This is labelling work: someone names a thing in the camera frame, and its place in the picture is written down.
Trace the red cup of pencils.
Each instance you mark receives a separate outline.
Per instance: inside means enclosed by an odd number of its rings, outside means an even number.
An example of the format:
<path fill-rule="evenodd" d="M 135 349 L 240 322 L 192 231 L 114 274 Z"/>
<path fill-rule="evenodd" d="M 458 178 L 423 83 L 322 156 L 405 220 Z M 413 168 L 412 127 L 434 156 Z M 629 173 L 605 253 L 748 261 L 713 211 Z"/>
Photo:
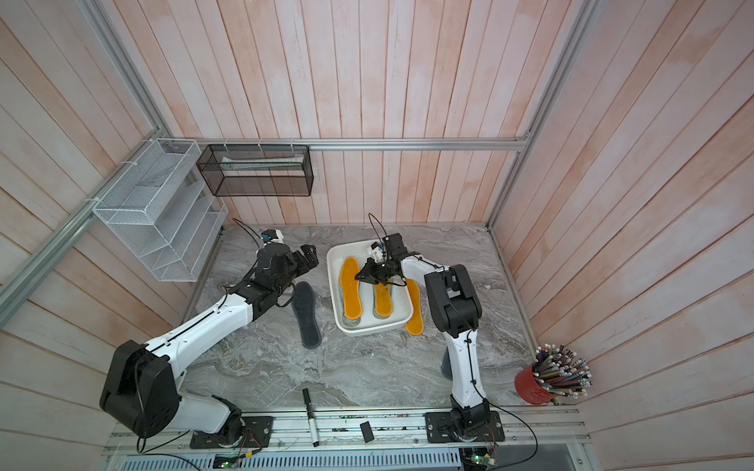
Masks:
<path fill-rule="evenodd" d="M 564 345 L 544 343 L 535 350 L 534 361 L 514 379 L 518 395 L 532 405 L 557 398 L 582 398 L 593 384 L 587 362 Z"/>

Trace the small black block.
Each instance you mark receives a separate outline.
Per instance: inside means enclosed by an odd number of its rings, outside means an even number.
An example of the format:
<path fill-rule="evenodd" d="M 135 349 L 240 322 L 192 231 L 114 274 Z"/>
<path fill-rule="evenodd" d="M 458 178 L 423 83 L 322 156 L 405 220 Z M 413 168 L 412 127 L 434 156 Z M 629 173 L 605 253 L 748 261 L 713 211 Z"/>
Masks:
<path fill-rule="evenodd" d="M 363 437 L 363 441 L 368 444 L 375 440 L 372 427 L 369 421 L 362 422 L 359 424 L 359 428 L 361 428 L 361 434 Z"/>

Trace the yellow fuzzy insole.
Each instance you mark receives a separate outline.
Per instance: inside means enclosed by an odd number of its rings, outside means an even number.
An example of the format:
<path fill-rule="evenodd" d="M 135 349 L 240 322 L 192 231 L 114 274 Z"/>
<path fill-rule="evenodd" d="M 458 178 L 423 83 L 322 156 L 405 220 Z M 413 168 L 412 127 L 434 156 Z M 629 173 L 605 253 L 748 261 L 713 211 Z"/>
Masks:
<path fill-rule="evenodd" d="M 420 336 L 424 332 L 424 323 L 421 313 L 420 303 L 420 289 L 418 283 L 415 280 L 406 280 L 406 287 L 410 294 L 410 301 L 412 302 L 412 316 L 406 322 L 406 331 L 412 336 Z"/>
<path fill-rule="evenodd" d="M 380 319 L 386 319 L 390 317 L 394 312 L 394 304 L 392 300 L 392 286 L 377 284 L 373 288 L 374 315 Z"/>
<path fill-rule="evenodd" d="M 341 269 L 339 283 L 343 300 L 344 323 L 353 327 L 361 323 L 363 308 L 361 303 L 361 287 L 357 274 L 359 274 L 359 261 L 355 257 L 349 257 L 344 261 Z"/>

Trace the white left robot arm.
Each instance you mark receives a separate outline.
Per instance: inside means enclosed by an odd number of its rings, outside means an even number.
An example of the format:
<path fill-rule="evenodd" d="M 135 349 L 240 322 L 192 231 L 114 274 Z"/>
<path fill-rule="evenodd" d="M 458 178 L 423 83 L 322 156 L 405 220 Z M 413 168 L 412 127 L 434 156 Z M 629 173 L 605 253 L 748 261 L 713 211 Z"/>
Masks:
<path fill-rule="evenodd" d="M 233 447 L 243 437 L 241 410 L 224 398 L 180 394 L 189 366 L 231 333 L 278 305 L 296 278 L 317 267 L 313 245 L 293 251 L 280 239 L 267 241 L 243 278 L 210 308 L 146 343 L 126 341 L 114 352 L 100 408 L 140 439 L 163 431 L 194 431 Z"/>

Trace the black marker pen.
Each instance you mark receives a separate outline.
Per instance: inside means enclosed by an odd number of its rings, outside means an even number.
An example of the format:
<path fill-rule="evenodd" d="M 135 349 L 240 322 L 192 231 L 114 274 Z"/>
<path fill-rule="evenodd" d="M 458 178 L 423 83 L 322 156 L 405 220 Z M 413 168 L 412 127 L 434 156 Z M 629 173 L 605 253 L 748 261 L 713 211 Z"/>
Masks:
<path fill-rule="evenodd" d="M 302 396 L 304 397 L 304 406 L 306 407 L 306 417 L 307 417 L 308 430 L 310 434 L 311 443 L 314 447 L 319 447 L 320 446 L 319 433 L 316 426 L 316 420 L 315 420 L 308 388 L 304 388 L 302 390 Z"/>

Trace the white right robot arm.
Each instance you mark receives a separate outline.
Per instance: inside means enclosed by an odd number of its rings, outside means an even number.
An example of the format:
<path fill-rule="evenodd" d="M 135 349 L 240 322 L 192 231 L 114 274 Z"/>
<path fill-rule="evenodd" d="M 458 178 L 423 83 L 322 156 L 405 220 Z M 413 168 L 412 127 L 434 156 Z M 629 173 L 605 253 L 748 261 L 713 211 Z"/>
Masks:
<path fill-rule="evenodd" d="M 452 375 L 450 430 L 457 439 L 474 440 L 489 426 L 492 413 L 481 383 L 477 334 L 482 305 L 465 266 L 440 265 L 404 246 L 399 234 L 373 243 L 365 267 L 355 278 L 374 286 L 394 276 L 426 291 L 431 317 L 447 345 Z"/>

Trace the dark grey insole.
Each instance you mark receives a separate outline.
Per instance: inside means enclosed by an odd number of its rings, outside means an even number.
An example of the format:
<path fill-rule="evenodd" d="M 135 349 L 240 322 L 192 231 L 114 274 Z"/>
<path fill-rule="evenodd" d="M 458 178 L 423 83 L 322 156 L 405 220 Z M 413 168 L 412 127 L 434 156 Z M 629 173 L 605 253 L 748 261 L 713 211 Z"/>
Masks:
<path fill-rule="evenodd" d="M 449 351 L 445 351 L 441 362 L 441 373 L 444 378 L 453 380 L 453 371 Z"/>
<path fill-rule="evenodd" d="M 322 335 L 316 321 L 316 296 L 310 284 L 296 284 L 292 307 L 300 328 L 302 345 L 306 349 L 317 349 L 321 345 Z"/>

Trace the white textured insole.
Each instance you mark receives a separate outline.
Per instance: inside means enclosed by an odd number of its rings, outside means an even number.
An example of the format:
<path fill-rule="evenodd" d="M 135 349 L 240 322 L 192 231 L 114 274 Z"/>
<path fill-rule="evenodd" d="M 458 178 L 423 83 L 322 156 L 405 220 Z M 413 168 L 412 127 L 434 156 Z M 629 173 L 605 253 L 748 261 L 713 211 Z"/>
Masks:
<path fill-rule="evenodd" d="M 345 276 L 339 280 L 343 305 L 344 324 L 347 327 L 355 327 L 361 323 L 363 306 L 361 301 L 361 288 L 359 281 L 354 276 Z"/>

